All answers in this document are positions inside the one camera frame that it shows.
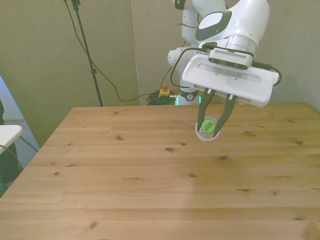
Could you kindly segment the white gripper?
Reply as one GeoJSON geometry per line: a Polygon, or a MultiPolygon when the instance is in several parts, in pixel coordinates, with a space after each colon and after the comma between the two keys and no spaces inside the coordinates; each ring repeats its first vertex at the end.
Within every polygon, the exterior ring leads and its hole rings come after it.
{"type": "Polygon", "coordinates": [[[214,137],[232,114],[236,100],[257,107],[267,105],[278,77],[277,72],[257,67],[241,70],[210,62],[207,55],[193,56],[182,74],[182,85],[204,91],[199,105],[196,130],[200,131],[206,109],[215,93],[226,97],[226,100],[224,111],[213,132],[214,137]]]}

